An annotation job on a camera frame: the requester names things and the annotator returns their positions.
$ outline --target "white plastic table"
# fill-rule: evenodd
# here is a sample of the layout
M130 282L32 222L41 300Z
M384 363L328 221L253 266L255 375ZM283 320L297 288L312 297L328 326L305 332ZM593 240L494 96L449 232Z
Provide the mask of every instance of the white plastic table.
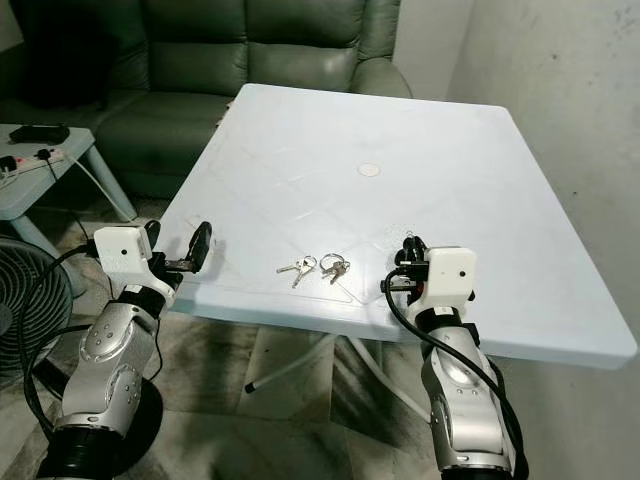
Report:
M58 148L64 151L67 157L75 159L80 159L85 155L100 184L113 198L118 207L127 214L129 219L136 217L135 208L131 205L131 202L94 146L95 139L91 130L70 128L69 137L63 143L49 146L38 143L12 143L9 133L19 127L20 125L0 124L0 157L5 155L13 155L15 157L31 156L35 155L41 148ZM60 178L73 164L69 158L65 158L60 162L52 163L51 166L56 176ZM56 247L31 222L26 213L29 207L54 183L55 179L46 164L43 167L21 173L14 182L0 188L0 220L9 221L25 241L39 246L54 257L58 257L60 253ZM86 290L84 280L68 264L65 263L63 266L69 274L74 295L80 295Z
M379 290L407 231L478 254L490 354L604 368L636 342L507 110L246 85L162 217L156 249L217 241L175 308L388 341L414 339ZM296 258L336 252L335 285Z

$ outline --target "bunch of keys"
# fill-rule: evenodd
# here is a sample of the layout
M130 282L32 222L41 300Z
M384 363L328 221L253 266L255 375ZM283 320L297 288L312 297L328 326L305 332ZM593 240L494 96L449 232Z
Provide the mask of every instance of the bunch of keys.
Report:
M298 276L291 285L291 288L296 288L298 286L298 283L300 283L300 280L302 280L302 277L316 268L317 264L318 260L316 260L316 257L307 255L306 257L303 257L296 261L296 263L294 263L293 265L277 269L276 273L288 272L289 270L298 270Z
M333 264L328 267L328 261L334 259ZM322 269L322 278L333 275L329 284L333 285L336 283L336 280L340 278L342 275L347 273L351 263L346 261L342 255L338 255L337 253L327 253L322 260L320 260L320 268Z

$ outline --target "sofa backrest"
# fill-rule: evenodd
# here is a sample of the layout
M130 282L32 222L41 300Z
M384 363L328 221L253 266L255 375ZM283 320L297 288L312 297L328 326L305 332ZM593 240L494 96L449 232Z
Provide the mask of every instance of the sofa backrest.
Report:
M142 0L152 90L235 95L246 82L347 91L391 57L400 0Z

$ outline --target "green leather sofa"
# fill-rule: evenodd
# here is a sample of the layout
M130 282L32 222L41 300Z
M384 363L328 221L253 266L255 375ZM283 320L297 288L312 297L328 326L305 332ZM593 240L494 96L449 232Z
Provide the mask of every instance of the green leather sofa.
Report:
M90 128L134 194L173 197L247 82L411 96L390 61L400 0L109 2L120 54L107 107L18 99L19 45L0 54L0 122Z

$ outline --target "tiled floor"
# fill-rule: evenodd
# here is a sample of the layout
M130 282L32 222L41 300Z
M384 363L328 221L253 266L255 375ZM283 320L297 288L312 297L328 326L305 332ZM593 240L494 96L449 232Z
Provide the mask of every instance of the tiled floor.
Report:
M140 223L159 218L165 206L140 202ZM35 209L31 217L61 251L83 241L64 213ZM101 204L81 218L89 234L115 220ZM74 259L74 264L89 290L76 300L72 322L91 322L109 299L108 283L94 261ZM50 354L67 372L76 362L80 336L65 336ZM287 376L251 394L244 391L245 384L321 338L301 330L165 315L159 336L164 368L154 381L164 402L162 426L145 457L119 478L439 479L426 423L381 387L342 339ZM428 406L416 346L388 345L379 361ZM157 365L154 354L146 375ZM58 402L43 395L44 407L55 414ZM33 478L46 440L21 385L3 390L0 399L0 479Z

